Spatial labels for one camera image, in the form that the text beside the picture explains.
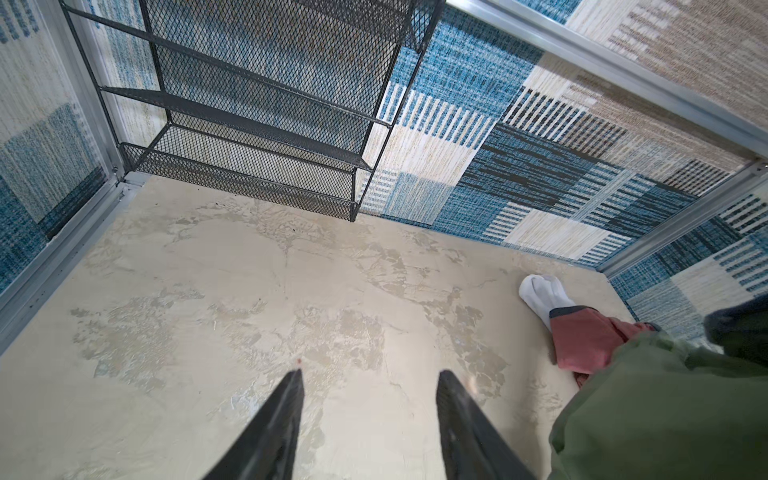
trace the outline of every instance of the beige floor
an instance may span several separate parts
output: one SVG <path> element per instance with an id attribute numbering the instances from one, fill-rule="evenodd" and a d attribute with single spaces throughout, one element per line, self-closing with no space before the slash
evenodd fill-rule
<path id="1" fill-rule="evenodd" d="M 599 273 L 152 178 L 0 359 L 2 477 L 199 478 L 299 358 L 294 478 L 444 478 L 445 368 L 545 476 L 576 385 L 529 273 L 629 319 Z"/>

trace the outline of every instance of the person's leg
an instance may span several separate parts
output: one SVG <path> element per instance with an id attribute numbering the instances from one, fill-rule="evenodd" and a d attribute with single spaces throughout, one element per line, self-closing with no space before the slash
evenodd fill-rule
<path id="1" fill-rule="evenodd" d="M 552 332 L 558 366 L 577 374 L 603 369 L 617 347 L 639 332 L 653 330 L 645 323 L 621 322 L 589 306 L 576 305 L 554 276 L 529 275 L 519 292 Z"/>

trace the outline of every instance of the pink pants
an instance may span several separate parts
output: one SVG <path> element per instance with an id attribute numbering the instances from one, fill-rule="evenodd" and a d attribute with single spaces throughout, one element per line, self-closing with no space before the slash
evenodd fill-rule
<path id="1" fill-rule="evenodd" d="M 557 308 L 549 316 L 558 366 L 571 370 L 580 387 L 611 362 L 617 347 L 640 332 L 656 331 L 648 323 L 622 322 L 588 306 Z"/>

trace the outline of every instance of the foot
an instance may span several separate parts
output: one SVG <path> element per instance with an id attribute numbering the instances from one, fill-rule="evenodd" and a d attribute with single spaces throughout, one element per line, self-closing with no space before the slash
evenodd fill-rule
<path id="1" fill-rule="evenodd" d="M 565 288 L 560 280 L 552 275 L 528 275 L 520 284 L 518 293 L 550 332 L 552 331 L 549 325 L 550 310 L 576 305 L 576 302 L 565 294 Z"/>

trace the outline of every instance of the metal mesh shelf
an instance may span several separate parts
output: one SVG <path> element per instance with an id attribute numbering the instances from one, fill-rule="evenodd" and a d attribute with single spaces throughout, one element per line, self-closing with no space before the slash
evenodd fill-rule
<path id="1" fill-rule="evenodd" d="M 132 98 L 144 103 L 167 108 L 211 123 L 231 127 L 243 133 L 256 135 L 257 137 L 306 151 L 310 154 L 326 157 L 328 161 L 338 161 L 353 167 L 362 168 L 363 170 L 371 170 L 371 167 L 362 159 L 361 155 L 176 95 L 162 91 L 138 90 L 134 88 L 103 87 L 102 90 L 107 93 L 120 95 L 121 97 Z"/>
<path id="2" fill-rule="evenodd" d="M 376 115 L 410 0 L 147 0 L 155 35 Z"/>
<path id="3" fill-rule="evenodd" d="M 353 171 L 169 124 L 150 148 L 121 144 L 132 170 L 351 220 Z"/>
<path id="4" fill-rule="evenodd" d="M 376 117 L 401 48 L 419 54 L 445 0 L 138 0 L 144 30 L 61 2 L 127 170 L 354 221 L 394 118 Z M 148 42 L 159 91 L 99 85 L 70 14 Z M 120 142 L 104 93 L 156 105 L 149 147 Z M 362 159 L 374 123 L 388 130 Z M 368 184 L 355 202 L 355 176 Z"/>

